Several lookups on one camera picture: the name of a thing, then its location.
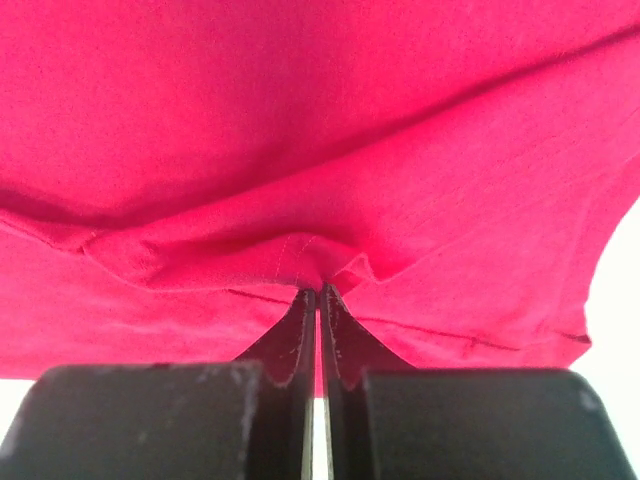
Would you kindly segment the pink t shirt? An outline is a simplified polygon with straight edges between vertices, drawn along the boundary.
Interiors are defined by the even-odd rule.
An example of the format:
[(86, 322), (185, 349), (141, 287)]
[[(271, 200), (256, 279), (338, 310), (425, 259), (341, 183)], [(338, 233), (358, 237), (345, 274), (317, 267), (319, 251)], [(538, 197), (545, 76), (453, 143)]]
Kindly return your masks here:
[(639, 194), (635, 1), (5, 1), (1, 374), (227, 361), (335, 285), (567, 367)]

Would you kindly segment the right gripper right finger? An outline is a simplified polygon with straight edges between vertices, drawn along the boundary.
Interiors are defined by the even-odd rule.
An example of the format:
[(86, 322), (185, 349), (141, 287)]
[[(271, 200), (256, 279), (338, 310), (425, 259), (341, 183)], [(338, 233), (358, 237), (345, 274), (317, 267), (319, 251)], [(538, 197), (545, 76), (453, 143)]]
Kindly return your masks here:
[(606, 409), (562, 369), (419, 369), (319, 296), (336, 479), (631, 479)]

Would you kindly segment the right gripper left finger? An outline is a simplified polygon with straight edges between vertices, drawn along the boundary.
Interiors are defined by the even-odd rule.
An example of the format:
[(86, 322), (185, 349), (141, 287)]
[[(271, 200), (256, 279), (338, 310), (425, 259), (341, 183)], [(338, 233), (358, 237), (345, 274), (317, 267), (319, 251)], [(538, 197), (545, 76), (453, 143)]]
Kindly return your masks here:
[(43, 374), (1, 445), (5, 479), (308, 479), (316, 295), (228, 363)]

